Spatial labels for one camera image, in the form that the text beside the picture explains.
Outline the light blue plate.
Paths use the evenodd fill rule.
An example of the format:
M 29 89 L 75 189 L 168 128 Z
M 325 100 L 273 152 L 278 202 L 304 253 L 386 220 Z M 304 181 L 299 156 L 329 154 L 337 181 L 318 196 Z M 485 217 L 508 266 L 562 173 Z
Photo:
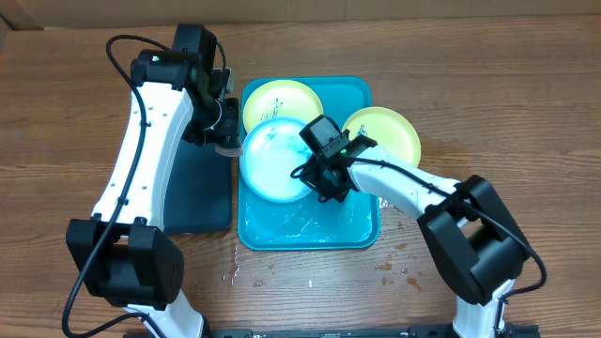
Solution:
M 275 117 L 259 123 L 245 137 L 239 167 L 247 186 L 274 203 L 292 203 L 311 190 L 292 172 L 313 155 L 300 137 L 305 122 Z

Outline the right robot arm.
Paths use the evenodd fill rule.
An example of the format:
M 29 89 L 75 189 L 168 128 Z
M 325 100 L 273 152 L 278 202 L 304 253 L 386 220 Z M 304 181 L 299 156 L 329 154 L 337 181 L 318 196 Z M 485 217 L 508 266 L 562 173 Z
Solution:
M 432 326 L 452 337 L 536 337 L 504 319 L 515 280 L 537 255 L 492 185 L 472 176 L 459 182 L 413 167 L 373 142 L 314 146 L 292 177 L 321 202 L 350 191 L 380 197 L 415 219 L 440 277 L 457 296 L 453 322 Z

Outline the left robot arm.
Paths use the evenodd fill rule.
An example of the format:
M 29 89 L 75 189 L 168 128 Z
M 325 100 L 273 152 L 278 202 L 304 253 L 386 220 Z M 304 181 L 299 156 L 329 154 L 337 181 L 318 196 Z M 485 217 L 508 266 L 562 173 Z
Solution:
M 81 288 L 124 309 L 86 332 L 93 336 L 129 318 L 156 337 L 204 337 L 206 319 L 182 290 L 184 257 L 164 232 L 164 207 L 180 143 L 214 145 L 239 155 L 239 102 L 229 97 L 232 71 L 213 52 L 181 47 L 143 50 L 131 70 L 117 66 L 131 90 L 131 114 L 116 164 L 91 216 L 69 222 L 66 243 L 79 275 L 61 329 Z

